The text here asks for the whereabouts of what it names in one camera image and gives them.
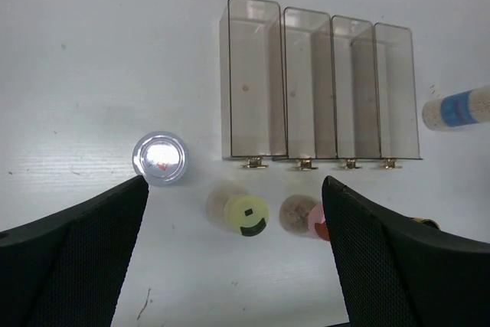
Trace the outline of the black gold pepper bottle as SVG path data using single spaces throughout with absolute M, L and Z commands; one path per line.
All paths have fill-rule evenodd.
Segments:
M 412 217 L 411 220 L 415 221 L 419 224 L 424 224 L 424 225 L 431 227 L 431 228 L 434 228 L 434 229 L 438 229 L 438 230 L 440 229 L 439 225 L 434 220 L 431 220 L 431 219 L 421 218 L 421 217 Z

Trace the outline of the yellow-lid spice bottle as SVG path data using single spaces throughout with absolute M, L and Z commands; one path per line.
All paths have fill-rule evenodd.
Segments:
M 215 227 L 243 237 L 254 237 L 264 231 L 270 216 L 263 198 L 232 183 L 216 186 L 207 197 L 205 209 L 207 219 Z

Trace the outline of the clear-lid red spice jar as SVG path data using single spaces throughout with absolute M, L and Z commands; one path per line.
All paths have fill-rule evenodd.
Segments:
M 187 171 L 188 147 L 171 132 L 151 132 L 143 136 L 132 151 L 132 165 L 150 186 L 173 185 Z

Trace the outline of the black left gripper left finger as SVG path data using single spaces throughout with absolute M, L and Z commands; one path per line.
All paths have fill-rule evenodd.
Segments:
M 3 326 L 109 326 L 149 196 L 136 176 L 1 233 Z

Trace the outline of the pink-lid spice bottle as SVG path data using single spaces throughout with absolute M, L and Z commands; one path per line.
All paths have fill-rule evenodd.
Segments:
M 299 237 L 330 241 L 322 203 L 308 195 L 291 195 L 281 205 L 279 222 Z

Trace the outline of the blue-label white spice bottle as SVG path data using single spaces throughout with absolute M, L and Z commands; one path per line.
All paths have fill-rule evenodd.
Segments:
M 432 131 L 488 123 L 489 86 L 431 100 L 422 108 L 422 119 Z

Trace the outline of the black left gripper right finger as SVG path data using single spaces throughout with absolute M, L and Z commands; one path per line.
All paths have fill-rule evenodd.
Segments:
M 322 204 L 349 326 L 487 326 L 489 245 L 446 233 L 332 176 Z

